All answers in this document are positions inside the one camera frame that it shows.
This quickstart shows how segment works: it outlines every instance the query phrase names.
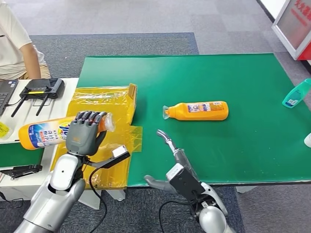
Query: teal bottle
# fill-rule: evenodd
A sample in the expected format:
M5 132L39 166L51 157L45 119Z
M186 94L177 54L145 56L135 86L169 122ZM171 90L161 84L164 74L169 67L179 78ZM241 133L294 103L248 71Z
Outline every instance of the teal bottle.
M282 102L288 108L294 108L303 100L311 88L311 79L306 79L290 91Z

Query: plastic bag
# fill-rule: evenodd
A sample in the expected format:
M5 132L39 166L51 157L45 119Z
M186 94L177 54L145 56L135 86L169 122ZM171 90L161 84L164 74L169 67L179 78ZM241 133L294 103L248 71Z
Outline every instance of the plastic bag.
M114 132L107 132L98 151L91 156L92 162L100 162L109 159L112 151L121 145L125 145L131 154L140 152L142 148L142 127L131 126L136 107L137 87L94 87L77 88L69 103L67 116L75 116L79 111L105 111L113 115L115 123ZM59 157L66 153L65 143L57 147L51 166L54 169ZM109 169L100 169L91 179L97 188L124 188L128 184L130 158L124 160ZM84 165L83 177L86 187L89 188L89 176L95 168Z

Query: gray robotic finger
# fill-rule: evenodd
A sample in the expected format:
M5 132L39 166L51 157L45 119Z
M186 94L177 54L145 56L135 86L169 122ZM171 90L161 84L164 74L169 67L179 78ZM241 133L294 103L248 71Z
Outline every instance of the gray robotic finger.
M146 175L144 179L148 183L149 187L164 190L172 194L177 194L176 189L171 186L168 181L155 180L153 177L149 175Z

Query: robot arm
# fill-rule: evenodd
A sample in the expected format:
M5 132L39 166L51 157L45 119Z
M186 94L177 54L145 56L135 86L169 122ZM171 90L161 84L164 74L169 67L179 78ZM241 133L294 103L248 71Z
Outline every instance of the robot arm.
M235 233L226 223L227 210L211 186L199 182L183 149L175 146L165 132L158 130L173 152L176 164L166 174L168 181L157 181L151 176L145 180L152 188L181 194L191 203L194 217L207 233Z
M130 154L125 146L112 151L111 158L94 163L88 155L94 155L106 136L97 134L104 112L85 111L78 113L71 122L66 140L68 152L60 157L51 171L32 198L30 207L15 233L51 233L60 228L73 204L85 188L82 166L109 168Z

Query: green table mat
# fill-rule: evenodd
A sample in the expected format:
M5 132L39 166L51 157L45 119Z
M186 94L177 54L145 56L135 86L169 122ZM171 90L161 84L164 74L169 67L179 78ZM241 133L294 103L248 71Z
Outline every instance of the green table mat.
M0 144L0 167L39 165L43 149L26 150L20 143Z
M294 86L273 54L87 57L78 87L137 84L133 125L143 126L143 151L134 153L128 186L143 176L165 179L174 165L166 131L201 181L264 183L311 180L311 113L282 101ZM164 120L162 106L223 100L224 121Z

